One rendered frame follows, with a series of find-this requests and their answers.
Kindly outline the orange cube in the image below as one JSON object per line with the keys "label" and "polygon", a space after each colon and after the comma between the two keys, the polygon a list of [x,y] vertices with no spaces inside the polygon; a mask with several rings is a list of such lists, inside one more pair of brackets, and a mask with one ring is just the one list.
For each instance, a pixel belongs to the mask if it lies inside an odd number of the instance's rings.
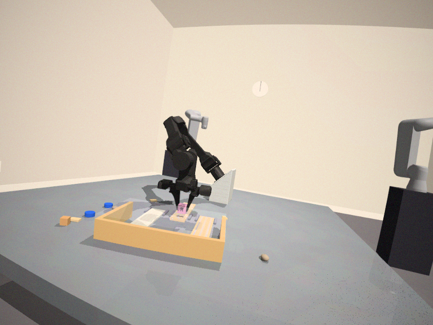
{"label": "orange cube", "polygon": [[60,218],[60,225],[67,226],[70,224],[70,222],[71,222],[71,217],[62,216]]}

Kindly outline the wooden rectangular tray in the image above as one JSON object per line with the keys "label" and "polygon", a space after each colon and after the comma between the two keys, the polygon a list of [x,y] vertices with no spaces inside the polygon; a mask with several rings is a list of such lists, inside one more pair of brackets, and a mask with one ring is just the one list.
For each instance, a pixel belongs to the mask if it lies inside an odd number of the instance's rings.
{"label": "wooden rectangular tray", "polygon": [[93,239],[222,263],[225,213],[129,198],[94,222]]}

